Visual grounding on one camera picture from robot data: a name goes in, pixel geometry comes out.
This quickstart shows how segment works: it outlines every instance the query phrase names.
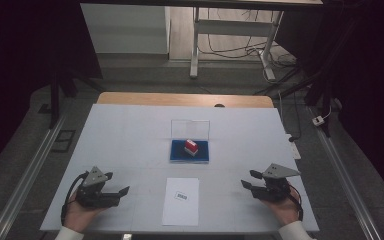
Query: white wall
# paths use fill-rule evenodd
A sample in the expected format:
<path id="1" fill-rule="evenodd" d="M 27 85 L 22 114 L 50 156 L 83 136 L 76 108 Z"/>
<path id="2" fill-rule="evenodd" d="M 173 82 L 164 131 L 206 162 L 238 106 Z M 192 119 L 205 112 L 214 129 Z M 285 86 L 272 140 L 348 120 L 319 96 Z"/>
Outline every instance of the white wall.
<path id="1" fill-rule="evenodd" d="M 97 53 L 169 51 L 168 7 L 81 4 Z"/>

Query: open transparent lid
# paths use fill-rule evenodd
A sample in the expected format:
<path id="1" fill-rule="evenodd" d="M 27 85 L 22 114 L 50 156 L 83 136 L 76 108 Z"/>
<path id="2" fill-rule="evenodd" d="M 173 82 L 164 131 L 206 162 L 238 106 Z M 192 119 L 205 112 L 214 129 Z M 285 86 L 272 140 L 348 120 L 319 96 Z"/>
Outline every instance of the open transparent lid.
<path id="1" fill-rule="evenodd" d="M 171 120 L 172 140 L 202 140 L 210 138 L 209 120 Z"/>

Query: human hand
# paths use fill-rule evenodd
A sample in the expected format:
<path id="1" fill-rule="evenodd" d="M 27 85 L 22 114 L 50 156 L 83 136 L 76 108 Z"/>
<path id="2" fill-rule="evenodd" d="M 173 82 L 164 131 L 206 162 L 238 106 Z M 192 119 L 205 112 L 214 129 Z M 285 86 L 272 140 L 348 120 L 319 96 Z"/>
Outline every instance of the human hand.
<path id="1" fill-rule="evenodd" d="M 107 208 L 84 208 L 75 200 L 76 193 L 77 191 L 71 195 L 70 200 L 67 203 L 67 214 L 65 215 L 64 227 L 81 233 L 87 226 L 89 226 L 96 215 Z"/>
<path id="2" fill-rule="evenodd" d="M 298 192 L 293 187 L 290 187 L 290 189 L 291 196 L 299 201 Z M 273 211 L 282 226 L 296 222 L 299 219 L 298 208 L 289 198 L 275 203 L 263 200 L 260 201 L 266 204 Z"/>

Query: wooden floor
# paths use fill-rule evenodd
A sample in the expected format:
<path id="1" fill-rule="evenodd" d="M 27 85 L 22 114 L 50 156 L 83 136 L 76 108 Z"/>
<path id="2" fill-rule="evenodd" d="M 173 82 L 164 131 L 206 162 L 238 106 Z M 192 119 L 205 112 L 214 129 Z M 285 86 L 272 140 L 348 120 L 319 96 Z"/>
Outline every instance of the wooden floor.
<path id="1" fill-rule="evenodd" d="M 170 60 L 190 60 L 193 46 L 193 16 L 194 9 L 189 7 L 171 7 L 171 34 L 170 34 Z M 238 9 L 217 9 L 217 8 L 201 8 L 199 11 L 200 19 L 213 20 L 230 20 L 230 21 L 258 21 L 270 22 L 272 11 L 257 11 L 257 10 L 238 10 Z M 201 34 L 198 38 L 198 47 L 200 53 L 199 60 L 236 60 L 236 61 L 260 61 L 256 53 L 249 56 L 245 50 L 264 47 L 266 38 L 264 37 L 244 37 L 244 36 L 224 36 L 224 35 L 207 35 Z M 271 49 L 273 57 L 287 54 L 280 46 L 274 46 Z M 230 49 L 243 48 L 237 51 L 218 52 L 228 57 L 208 54 L 214 51 L 225 51 Z"/>

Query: blue box base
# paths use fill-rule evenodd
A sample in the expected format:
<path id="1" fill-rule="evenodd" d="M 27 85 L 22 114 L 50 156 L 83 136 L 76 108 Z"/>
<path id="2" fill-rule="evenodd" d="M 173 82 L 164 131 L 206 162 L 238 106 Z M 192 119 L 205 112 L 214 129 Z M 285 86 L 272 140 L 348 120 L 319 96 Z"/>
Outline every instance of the blue box base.
<path id="1" fill-rule="evenodd" d="M 210 161 L 208 141 L 194 141 L 198 145 L 198 152 L 195 156 L 185 151 L 186 140 L 172 140 L 170 161 L 186 163 L 208 163 Z"/>

